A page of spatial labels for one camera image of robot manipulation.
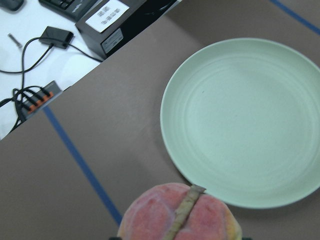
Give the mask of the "black mouse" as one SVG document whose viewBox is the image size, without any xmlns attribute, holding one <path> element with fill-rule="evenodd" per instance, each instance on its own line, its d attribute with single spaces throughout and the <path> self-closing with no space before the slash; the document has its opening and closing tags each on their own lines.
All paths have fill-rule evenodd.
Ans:
<svg viewBox="0 0 320 240">
<path fill-rule="evenodd" d="M 19 10 L 23 4 L 24 0 L 0 0 L 0 7 L 12 12 Z"/>
</svg>

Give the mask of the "peach fruit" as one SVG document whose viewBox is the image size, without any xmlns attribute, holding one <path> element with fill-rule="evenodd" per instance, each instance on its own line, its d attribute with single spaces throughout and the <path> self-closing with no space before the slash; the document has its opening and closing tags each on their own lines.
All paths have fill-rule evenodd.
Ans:
<svg viewBox="0 0 320 240">
<path fill-rule="evenodd" d="M 123 240 L 240 240 L 242 229 L 225 203 L 203 187 L 156 185 L 126 210 L 117 236 Z"/>
</svg>

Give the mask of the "black computer box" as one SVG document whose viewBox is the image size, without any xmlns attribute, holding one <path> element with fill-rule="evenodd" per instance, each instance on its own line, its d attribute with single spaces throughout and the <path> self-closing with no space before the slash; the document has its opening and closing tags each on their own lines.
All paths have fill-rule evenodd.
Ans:
<svg viewBox="0 0 320 240">
<path fill-rule="evenodd" d="M 177 0 L 103 0 L 75 27 L 87 47 L 105 60 L 177 3 Z"/>
</svg>

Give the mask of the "green plate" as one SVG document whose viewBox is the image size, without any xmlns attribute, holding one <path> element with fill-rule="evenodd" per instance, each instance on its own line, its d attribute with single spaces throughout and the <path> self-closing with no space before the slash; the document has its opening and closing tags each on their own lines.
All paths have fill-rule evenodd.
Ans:
<svg viewBox="0 0 320 240">
<path fill-rule="evenodd" d="M 194 53 L 166 86 L 160 127 L 181 174 L 230 205 L 282 207 L 320 187 L 320 69 L 283 44 Z"/>
</svg>

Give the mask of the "black keyboard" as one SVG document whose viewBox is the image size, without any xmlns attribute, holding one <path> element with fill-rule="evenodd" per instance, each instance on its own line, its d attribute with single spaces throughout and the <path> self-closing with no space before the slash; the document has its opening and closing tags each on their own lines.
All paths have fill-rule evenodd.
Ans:
<svg viewBox="0 0 320 240">
<path fill-rule="evenodd" d="M 39 0 L 42 6 L 74 22 L 80 20 L 97 0 Z"/>
</svg>

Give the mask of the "black power adapter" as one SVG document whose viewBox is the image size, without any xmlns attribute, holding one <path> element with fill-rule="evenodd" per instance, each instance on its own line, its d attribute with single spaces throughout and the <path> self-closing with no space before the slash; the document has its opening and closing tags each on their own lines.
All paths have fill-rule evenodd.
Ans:
<svg viewBox="0 0 320 240">
<path fill-rule="evenodd" d="M 60 49 L 66 49 L 73 39 L 74 34 L 71 31 L 47 26 L 39 38 L 42 44 L 53 45 Z"/>
</svg>

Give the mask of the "orange usb hub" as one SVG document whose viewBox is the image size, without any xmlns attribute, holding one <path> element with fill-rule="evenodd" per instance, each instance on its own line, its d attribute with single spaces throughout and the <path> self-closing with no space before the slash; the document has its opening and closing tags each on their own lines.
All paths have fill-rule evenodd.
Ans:
<svg viewBox="0 0 320 240">
<path fill-rule="evenodd" d="M 28 120 L 62 93 L 54 80 L 46 86 L 27 86 L 16 91 L 15 106 L 19 120 L 22 122 Z"/>
</svg>

